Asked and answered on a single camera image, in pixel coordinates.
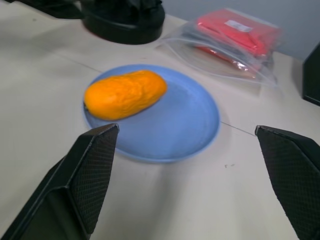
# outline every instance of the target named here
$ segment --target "white wall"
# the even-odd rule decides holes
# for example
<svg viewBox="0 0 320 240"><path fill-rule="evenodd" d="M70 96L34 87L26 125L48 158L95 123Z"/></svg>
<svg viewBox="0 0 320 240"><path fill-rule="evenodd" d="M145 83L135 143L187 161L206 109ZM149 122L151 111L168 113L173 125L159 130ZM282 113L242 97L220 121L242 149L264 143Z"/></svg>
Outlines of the white wall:
<svg viewBox="0 0 320 240"><path fill-rule="evenodd" d="M283 28L278 50L304 60L320 43L320 0L162 0L167 14L191 20L232 8Z"/></svg>

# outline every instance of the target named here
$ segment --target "red item in bag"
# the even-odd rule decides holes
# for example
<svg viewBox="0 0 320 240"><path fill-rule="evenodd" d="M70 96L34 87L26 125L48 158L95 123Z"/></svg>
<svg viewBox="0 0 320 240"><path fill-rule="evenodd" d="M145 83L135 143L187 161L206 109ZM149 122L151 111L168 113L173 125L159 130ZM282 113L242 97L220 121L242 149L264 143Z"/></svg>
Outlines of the red item in bag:
<svg viewBox="0 0 320 240"><path fill-rule="evenodd" d="M241 62L234 60L234 59L231 59L229 57L226 57L225 55L218 53L218 52L216 52L208 47L205 47L205 46L197 46L196 48L230 63L236 69L239 69L243 72L251 73L252 76L255 75L255 71L259 71L261 68L261 64L260 65L252 65L251 68L249 68L248 66L246 66L245 64L242 64Z"/></svg>
<svg viewBox="0 0 320 240"><path fill-rule="evenodd" d="M229 9L210 12L197 19L203 33L230 46L240 46L254 56L267 55L277 43L281 29Z"/></svg>

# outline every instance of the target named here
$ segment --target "black base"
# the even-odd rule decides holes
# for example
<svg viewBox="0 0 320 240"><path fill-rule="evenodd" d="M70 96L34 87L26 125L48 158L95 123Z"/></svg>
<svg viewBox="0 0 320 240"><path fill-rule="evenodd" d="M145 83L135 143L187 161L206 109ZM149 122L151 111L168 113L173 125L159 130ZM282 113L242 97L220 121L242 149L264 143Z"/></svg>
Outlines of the black base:
<svg viewBox="0 0 320 240"><path fill-rule="evenodd" d="M300 240L320 240L320 147L310 138L257 126L272 188Z"/></svg>
<svg viewBox="0 0 320 240"><path fill-rule="evenodd" d="M162 33L165 10L162 5L145 13L132 16L123 10L108 11L106 6L82 3L83 25L93 34L120 44L147 44Z"/></svg>
<svg viewBox="0 0 320 240"><path fill-rule="evenodd" d="M320 106L320 44L303 63L302 98Z"/></svg>

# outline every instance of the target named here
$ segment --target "red fabric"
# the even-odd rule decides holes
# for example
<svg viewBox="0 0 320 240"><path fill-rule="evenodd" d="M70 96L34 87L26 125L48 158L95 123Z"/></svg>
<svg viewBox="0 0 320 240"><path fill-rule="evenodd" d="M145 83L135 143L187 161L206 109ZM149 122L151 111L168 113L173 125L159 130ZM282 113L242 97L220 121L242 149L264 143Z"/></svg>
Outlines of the red fabric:
<svg viewBox="0 0 320 240"><path fill-rule="evenodd" d="M252 29L248 32L238 30L226 24L230 20ZM259 23L227 9L199 17L197 27L218 41L231 44L232 40L254 56L266 55L272 50L281 33L280 28Z"/></svg>

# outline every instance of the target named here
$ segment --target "plate rim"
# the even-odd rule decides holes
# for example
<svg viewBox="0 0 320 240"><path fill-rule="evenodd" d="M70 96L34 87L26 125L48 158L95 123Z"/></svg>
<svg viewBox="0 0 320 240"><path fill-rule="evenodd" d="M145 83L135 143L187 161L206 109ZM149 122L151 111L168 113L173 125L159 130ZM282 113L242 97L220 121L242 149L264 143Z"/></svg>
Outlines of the plate rim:
<svg viewBox="0 0 320 240"><path fill-rule="evenodd" d="M206 94L208 94L208 96L212 99L214 105L215 105L215 108L216 108L216 112L217 112L217 127L216 127L216 131L215 131L215 135L212 137L212 139L210 139L210 141L202 148L200 148L199 150L195 151L194 153L192 154L189 154L189 155L186 155L184 157L172 157L172 158L149 158L149 157L144 157L144 156L137 156L137 155L134 155L134 154L131 154L131 153L128 153L126 151L123 151L119 148L117 148L117 145L115 145L115 151L116 153L119 153L121 155L124 155L134 161L141 161L141 162L145 162L145 163L155 163L155 164L159 164L159 163L175 163L175 162L179 162L179 161L182 161L184 159L189 159L189 158L192 158L196 155L198 155L199 153L203 152L204 150L206 150L215 140L216 138L218 137L219 135L219 132L220 132L220 128L221 128L221 114L220 114L220 110L219 110L219 107L218 107L218 104L217 104L217 101L215 100L215 98L207 91L207 89L202 86L199 82L197 82L196 80L194 80L192 77L180 72L180 71L177 71L175 69L172 69L172 68L169 68L169 67L166 67L166 66L161 66L161 65L155 65L155 64L127 64L127 65L121 65L121 66L117 66L117 67L114 67L114 68L111 68L107 71L104 71L104 72L101 72L95 79L93 79L88 85L87 87L85 88L85 91L87 90L87 88L89 86L91 86L93 83L95 83L96 81L102 79L101 76L106 74L107 72L110 72L110 71L114 71L116 69L121 69L121 68L124 68L124 67L143 67L143 66L148 66L148 67L156 67L156 68L161 68L161 69L165 69L165 70L169 70L169 71L173 71L173 72L176 72L180 75L183 75L187 78L189 78L190 80L194 81L197 85L199 85L205 92ZM91 124L89 123L87 117L86 117L86 108L85 108L85 100L84 100L84 93L82 94L82 107L81 107L81 112L82 112L82 116L84 118L84 121L86 123L86 125L93 129L93 127L91 126Z"/></svg>

